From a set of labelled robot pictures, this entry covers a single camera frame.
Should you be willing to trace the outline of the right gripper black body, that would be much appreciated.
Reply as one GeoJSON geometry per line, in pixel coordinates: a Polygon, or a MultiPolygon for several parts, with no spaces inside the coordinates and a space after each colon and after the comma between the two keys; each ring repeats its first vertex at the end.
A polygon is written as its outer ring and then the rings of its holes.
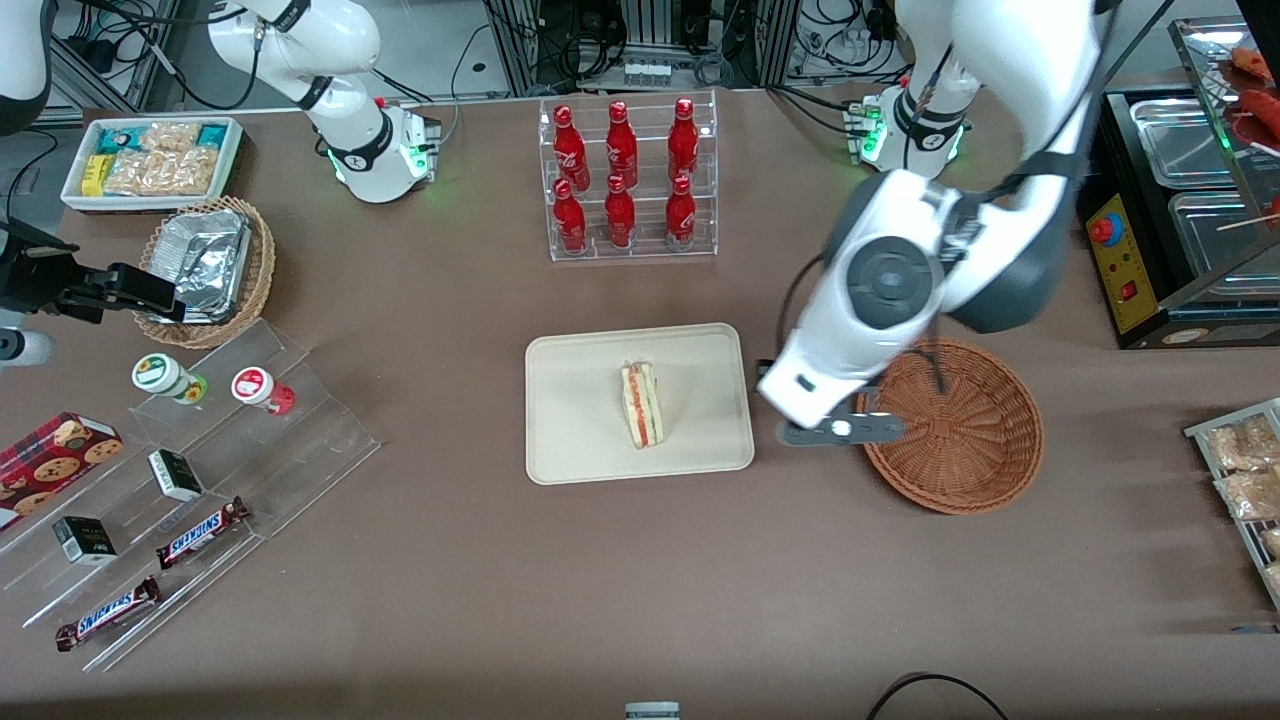
{"type": "Polygon", "coordinates": [[[4,222],[1,228],[3,309],[26,315],[58,315],[64,291],[83,279],[74,258],[81,247],[24,222],[4,222]]]}

